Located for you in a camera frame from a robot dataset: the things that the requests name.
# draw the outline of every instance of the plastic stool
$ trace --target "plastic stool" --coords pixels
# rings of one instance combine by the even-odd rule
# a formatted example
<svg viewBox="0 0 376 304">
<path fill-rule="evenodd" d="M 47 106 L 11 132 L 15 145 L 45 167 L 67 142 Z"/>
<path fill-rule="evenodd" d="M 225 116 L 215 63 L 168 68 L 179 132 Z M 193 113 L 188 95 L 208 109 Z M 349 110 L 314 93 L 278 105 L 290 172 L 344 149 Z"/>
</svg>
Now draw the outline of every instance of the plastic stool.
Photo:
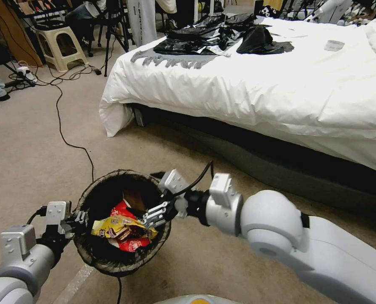
<svg viewBox="0 0 376 304">
<path fill-rule="evenodd" d="M 88 61 L 70 27 L 51 30 L 36 30 L 44 58 L 60 73 L 68 71 L 67 64 L 76 60 Z"/>
</svg>

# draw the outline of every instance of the wastebasket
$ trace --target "wastebasket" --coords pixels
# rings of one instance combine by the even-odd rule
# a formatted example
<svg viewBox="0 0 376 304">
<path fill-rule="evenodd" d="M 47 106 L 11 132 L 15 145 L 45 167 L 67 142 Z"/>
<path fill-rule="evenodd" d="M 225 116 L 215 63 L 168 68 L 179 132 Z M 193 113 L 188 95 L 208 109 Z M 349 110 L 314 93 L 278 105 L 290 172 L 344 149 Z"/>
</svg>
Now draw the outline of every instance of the wastebasket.
<svg viewBox="0 0 376 304">
<path fill-rule="evenodd" d="M 114 277 L 132 274 L 150 261 L 167 240 L 171 222 L 156 228 L 158 234 L 146 247 L 136 252 L 125 252 L 109 244 L 108 240 L 91 235 L 95 220 L 109 217 L 111 210 L 121 202 L 125 190 L 139 193 L 145 209 L 159 204 L 161 192 L 158 181 L 133 170 L 116 170 L 94 181 L 79 199 L 76 212 L 86 211 L 88 222 L 85 233 L 77 234 L 74 243 L 84 262 L 98 271 Z"/>
</svg>

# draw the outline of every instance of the yellow button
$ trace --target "yellow button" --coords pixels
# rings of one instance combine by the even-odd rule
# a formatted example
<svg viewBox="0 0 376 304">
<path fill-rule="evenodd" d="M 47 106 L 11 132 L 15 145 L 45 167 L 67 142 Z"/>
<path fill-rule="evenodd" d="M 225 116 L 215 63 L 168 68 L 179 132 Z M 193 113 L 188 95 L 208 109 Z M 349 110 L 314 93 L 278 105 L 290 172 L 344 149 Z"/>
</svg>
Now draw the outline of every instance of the yellow button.
<svg viewBox="0 0 376 304">
<path fill-rule="evenodd" d="M 205 299 L 195 299 L 191 302 L 191 304 L 210 304 L 210 303 Z"/>
</svg>

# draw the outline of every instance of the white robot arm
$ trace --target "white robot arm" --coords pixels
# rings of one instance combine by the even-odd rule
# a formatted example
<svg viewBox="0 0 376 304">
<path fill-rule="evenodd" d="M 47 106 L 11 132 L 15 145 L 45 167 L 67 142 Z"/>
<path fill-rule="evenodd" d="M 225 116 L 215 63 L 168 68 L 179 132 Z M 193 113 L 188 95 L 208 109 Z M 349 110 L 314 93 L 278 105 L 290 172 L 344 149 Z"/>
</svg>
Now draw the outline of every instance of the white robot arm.
<svg viewBox="0 0 376 304">
<path fill-rule="evenodd" d="M 186 187 L 177 170 L 160 182 L 164 197 Z M 188 190 L 175 199 L 179 217 L 195 216 L 224 233 L 241 234 L 255 253 L 291 267 L 338 303 L 376 303 L 376 250 L 328 220 L 303 214 L 281 193 L 260 191 L 243 203 L 230 175 L 218 173 L 209 191 Z M 167 208 L 155 216 L 149 210 L 146 225 L 160 225 Z"/>
<path fill-rule="evenodd" d="M 376 250 L 328 220 L 303 214 L 281 193 L 260 191 L 244 203 L 229 174 L 215 174 L 209 190 L 196 191 L 177 170 L 165 173 L 159 188 L 162 202 L 143 216 L 146 227 L 160 226 L 175 216 L 194 216 L 205 226 L 243 236 L 255 253 L 293 268 L 302 281 L 339 303 L 376 303 Z M 86 214 L 73 220 L 70 206 L 47 205 L 46 231 L 37 243 L 32 225 L 1 233 L 0 304 L 37 301 L 50 269 L 74 235 L 73 228 L 84 223 Z M 163 303 L 196 303 L 195 299 L 233 303 L 197 295 Z"/>
</svg>

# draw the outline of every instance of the beige carpet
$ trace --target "beige carpet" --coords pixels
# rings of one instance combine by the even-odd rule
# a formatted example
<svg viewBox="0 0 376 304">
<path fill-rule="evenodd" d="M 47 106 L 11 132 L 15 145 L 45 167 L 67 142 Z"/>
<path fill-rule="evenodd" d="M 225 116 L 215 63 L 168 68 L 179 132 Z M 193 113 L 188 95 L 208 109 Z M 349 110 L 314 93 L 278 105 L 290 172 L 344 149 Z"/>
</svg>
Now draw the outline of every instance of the beige carpet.
<svg viewBox="0 0 376 304">
<path fill-rule="evenodd" d="M 121 53 L 115 44 L 114 59 Z M 91 64 L 100 66 L 102 49 Z M 42 79 L 49 79 L 46 68 Z M 98 117 L 98 103 L 106 79 L 95 74 L 60 84 L 63 132 L 73 144 L 91 153 L 96 176 L 118 168 L 150 173 L 178 168 L 194 180 L 210 159 L 216 171 L 229 172 L 245 197 L 270 187 L 258 182 L 201 147 L 186 135 L 151 124 L 131 125 L 107 138 Z M 0 107 L 0 232 L 23 224 L 41 205 L 53 200 L 78 201 L 89 185 L 90 165 L 83 151 L 66 146 L 58 132 L 55 87 L 13 92 Z M 200 184 L 209 186 L 207 177 Z M 302 211 L 326 217 L 376 248 L 376 226 L 325 205 L 287 194 Z M 42 220 L 35 220 L 39 228 Z M 39 303 L 50 304 L 83 267 L 73 244 L 52 270 Z M 115 303 L 117 280 L 94 271 L 71 304 Z M 285 266 L 256 256 L 244 240 L 206 228 L 196 219 L 173 221 L 170 238 L 145 267 L 123 279 L 121 303 L 153 303 L 169 297 L 209 293 L 242 303 L 330 303 L 302 284 Z"/>
</svg>

